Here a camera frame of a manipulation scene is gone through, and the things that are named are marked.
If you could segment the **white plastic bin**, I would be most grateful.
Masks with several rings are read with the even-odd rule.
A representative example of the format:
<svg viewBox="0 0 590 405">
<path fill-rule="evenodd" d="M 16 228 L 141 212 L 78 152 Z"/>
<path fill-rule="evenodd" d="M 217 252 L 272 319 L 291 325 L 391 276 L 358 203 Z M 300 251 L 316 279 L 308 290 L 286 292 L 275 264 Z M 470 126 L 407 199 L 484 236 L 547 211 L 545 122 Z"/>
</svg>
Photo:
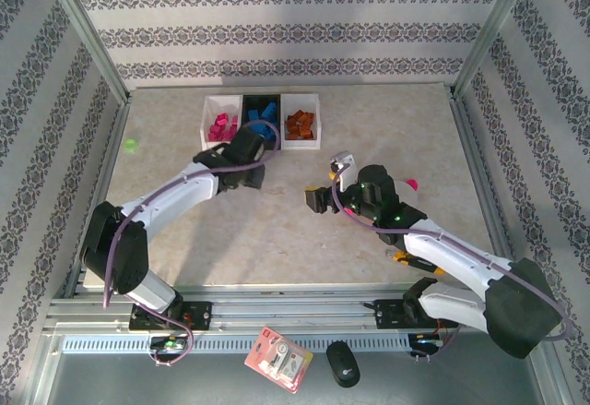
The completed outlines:
<svg viewBox="0 0 590 405">
<path fill-rule="evenodd" d="M 215 133 L 219 137 L 219 142 L 209 142 L 208 134 L 209 128 L 216 123 L 217 116 L 221 113 L 226 113 L 229 116 L 229 121 L 224 125 L 224 129 L 220 133 Z M 232 138 L 235 137 L 237 130 L 230 128 L 230 121 L 233 116 L 239 117 L 239 126 L 242 124 L 242 96 L 241 95 L 207 95 L 205 97 L 201 124 L 200 137 L 203 149 L 212 149 L 216 145 L 222 143 L 221 135 L 224 131 L 230 130 Z"/>
<path fill-rule="evenodd" d="M 294 150 L 313 150 L 321 147 L 322 139 L 322 120 L 320 111 L 319 95 L 315 93 L 288 93 L 280 96 L 280 110 L 281 110 L 281 148 Z M 286 121 L 289 117 L 295 118 L 297 111 L 306 113 L 314 113 L 314 121 L 308 126 L 308 130 L 312 130 L 315 135 L 315 140 L 286 140 L 288 131 L 298 130 L 298 124 L 305 124 L 304 121 L 297 121 L 297 125 L 290 130 L 286 127 Z"/>
</svg>

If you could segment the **black plastic bin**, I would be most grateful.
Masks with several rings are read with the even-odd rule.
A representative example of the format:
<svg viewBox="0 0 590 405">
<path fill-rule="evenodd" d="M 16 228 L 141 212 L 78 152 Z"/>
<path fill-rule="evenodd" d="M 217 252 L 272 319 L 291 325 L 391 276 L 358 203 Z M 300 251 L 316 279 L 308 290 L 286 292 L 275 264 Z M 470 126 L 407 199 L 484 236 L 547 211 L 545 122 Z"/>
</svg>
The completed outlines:
<svg viewBox="0 0 590 405">
<path fill-rule="evenodd" d="M 277 120 L 275 121 L 275 123 L 277 124 L 277 129 L 278 129 L 278 134 L 276 135 L 276 141 L 275 142 L 268 142 L 264 139 L 264 145 L 266 149 L 272 149 L 275 144 L 277 143 L 277 140 L 280 139 L 280 132 L 281 132 L 281 127 L 280 127 L 280 119 L 281 119 L 281 110 L 280 110 L 280 95 L 279 94 L 254 94 L 254 95 L 244 95 L 242 98 L 242 124 L 248 124 L 250 123 L 248 121 L 248 115 L 247 112 L 249 110 L 257 110 L 260 114 L 261 117 L 261 113 L 262 111 L 265 109 L 265 107 L 271 102 L 274 101 L 277 104 L 278 110 L 277 110 Z M 272 133 L 271 130 L 269 129 L 269 126 L 266 125 L 266 131 L 265 133 Z"/>
</svg>

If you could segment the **pink blister package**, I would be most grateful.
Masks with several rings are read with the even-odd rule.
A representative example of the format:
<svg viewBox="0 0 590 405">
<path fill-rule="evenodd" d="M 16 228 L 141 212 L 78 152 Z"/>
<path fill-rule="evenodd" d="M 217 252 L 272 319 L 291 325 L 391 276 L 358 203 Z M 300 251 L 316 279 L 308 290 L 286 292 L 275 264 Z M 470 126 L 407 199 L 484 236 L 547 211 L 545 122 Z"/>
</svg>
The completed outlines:
<svg viewBox="0 0 590 405">
<path fill-rule="evenodd" d="M 310 351 L 272 328 L 264 327 L 246 356 L 244 365 L 295 394 L 312 359 Z"/>
</svg>

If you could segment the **aluminium frame post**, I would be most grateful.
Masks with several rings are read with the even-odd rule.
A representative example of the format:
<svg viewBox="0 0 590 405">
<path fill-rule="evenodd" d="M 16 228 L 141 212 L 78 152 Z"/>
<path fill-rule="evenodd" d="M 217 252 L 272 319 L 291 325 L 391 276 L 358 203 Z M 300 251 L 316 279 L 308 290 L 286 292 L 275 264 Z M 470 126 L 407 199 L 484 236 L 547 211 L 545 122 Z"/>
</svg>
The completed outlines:
<svg viewBox="0 0 590 405">
<path fill-rule="evenodd" d="M 454 99 L 458 99 L 464 93 L 472 77 L 476 74 L 515 2 L 516 0 L 496 0 L 454 84 L 450 87 L 451 96 Z"/>
<path fill-rule="evenodd" d="M 130 93 L 81 0 L 58 1 L 63 6 L 71 23 L 75 27 L 77 35 L 87 47 L 88 52 L 117 101 L 119 103 L 128 103 Z"/>
</svg>

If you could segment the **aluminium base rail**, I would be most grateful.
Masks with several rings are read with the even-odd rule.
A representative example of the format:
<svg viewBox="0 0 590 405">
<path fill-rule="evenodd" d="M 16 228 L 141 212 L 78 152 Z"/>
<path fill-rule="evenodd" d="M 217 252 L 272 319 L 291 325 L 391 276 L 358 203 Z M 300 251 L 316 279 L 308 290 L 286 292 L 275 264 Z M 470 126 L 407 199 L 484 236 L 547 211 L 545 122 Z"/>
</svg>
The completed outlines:
<svg viewBox="0 0 590 405">
<path fill-rule="evenodd" d="M 365 307 L 378 299 L 397 299 L 412 286 L 397 284 L 291 284 L 180 287 L 187 301 L 211 302 L 212 334 L 253 334 L 264 326 L 283 334 L 376 330 L 374 312 Z M 133 302 L 116 296 L 103 309 L 96 290 L 50 302 L 41 332 L 115 334 L 129 332 Z"/>
</svg>

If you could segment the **aluminium side frame bar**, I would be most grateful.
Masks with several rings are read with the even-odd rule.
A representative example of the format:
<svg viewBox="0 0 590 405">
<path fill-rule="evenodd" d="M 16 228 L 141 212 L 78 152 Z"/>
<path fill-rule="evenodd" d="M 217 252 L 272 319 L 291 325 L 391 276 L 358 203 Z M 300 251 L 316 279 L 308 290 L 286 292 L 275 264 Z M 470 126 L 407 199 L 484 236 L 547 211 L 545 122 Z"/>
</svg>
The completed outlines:
<svg viewBox="0 0 590 405">
<path fill-rule="evenodd" d="M 501 212 L 498 210 L 494 198 L 493 186 L 490 185 L 488 176 L 486 175 L 484 160 L 482 160 L 479 154 L 476 139 L 466 117 L 466 111 L 462 103 L 452 96 L 449 97 L 449 105 L 466 156 L 467 166 L 475 187 L 493 252 L 496 256 L 502 256 L 513 261 L 513 253 L 509 246 L 509 240 L 502 226 Z"/>
<path fill-rule="evenodd" d="M 56 295 L 55 299 L 71 298 L 76 293 L 79 275 L 82 271 L 82 263 L 80 253 L 84 242 L 85 234 L 89 228 L 91 216 L 94 208 L 102 202 L 107 194 L 112 179 L 113 169 L 119 153 L 119 148 L 122 143 L 124 129 L 128 114 L 131 108 L 132 98 L 129 97 L 127 101 L 120 106 L 115 119 L 112 122 L 111 132 L 108 138 L 108 144 L 105 146 L 100 162 L 99 174 L 97 175 L 94 192 L 88 203 L 88 209 L 84 215 L 83 223 L 78 232 L 76 247 L 74 248 L 72 260 L 65 279 Z"/>
</svg>

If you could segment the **black computer mouse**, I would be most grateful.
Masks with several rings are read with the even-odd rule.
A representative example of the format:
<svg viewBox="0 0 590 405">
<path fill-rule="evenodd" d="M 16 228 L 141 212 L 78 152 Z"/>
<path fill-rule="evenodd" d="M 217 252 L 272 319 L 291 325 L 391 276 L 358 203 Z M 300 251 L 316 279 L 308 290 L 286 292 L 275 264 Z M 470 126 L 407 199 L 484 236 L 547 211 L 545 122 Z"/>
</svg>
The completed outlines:
<svg viewBox="0 0 590 405">
<path fill-rule="evenodd" d="M 360 381 L 356 358 L 345 341 L 334 341 L 326 349 L 333 378 L 340 387 L 355 387 Z"/>
</svg>

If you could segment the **yellow black hand tool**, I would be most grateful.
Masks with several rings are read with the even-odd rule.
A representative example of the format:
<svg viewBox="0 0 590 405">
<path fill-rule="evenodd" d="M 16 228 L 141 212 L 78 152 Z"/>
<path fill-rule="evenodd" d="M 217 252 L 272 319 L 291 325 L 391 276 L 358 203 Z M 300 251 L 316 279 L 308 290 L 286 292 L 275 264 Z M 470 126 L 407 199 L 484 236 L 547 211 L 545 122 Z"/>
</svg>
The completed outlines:
<svg viewBox="0 0 590 405">
<path fill-rule="evenodd" d="M 387 249 L 385 251 L 385 255 L 391 257 L 395 262 L 409 267 L 417 268 L 435 275 L 445 274 L 443 269 L 437 267 L 431 262 L 401 250 Z"/>
</svg>

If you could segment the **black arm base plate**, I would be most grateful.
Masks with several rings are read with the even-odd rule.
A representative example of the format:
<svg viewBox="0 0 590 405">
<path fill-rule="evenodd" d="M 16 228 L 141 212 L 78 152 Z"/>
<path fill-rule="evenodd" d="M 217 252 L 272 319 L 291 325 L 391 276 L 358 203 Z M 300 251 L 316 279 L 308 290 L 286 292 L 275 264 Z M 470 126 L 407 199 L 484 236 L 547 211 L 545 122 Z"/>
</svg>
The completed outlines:
<svg viewBox="0 0 590 405">
<path fill-rule="evenodd" d="M 192 331 L 207 331 L 212 318 L 212 306 L 211 302 L 175 302 L 160 315 L 183 323 Z M 149 313 L 138 305 L 134 305 L 130 315 L 129 329 L 131 331 L 160 331 L 179 329 L 179 327 Z"/>
<path fill-rule="evenodd" d="M 403 299 L 381 299 L 372 304 L 378 329 L 435 329 L 456 328 L 457 323 L 435 319 L 426 315 L 417 301 Z"/>
</svg>

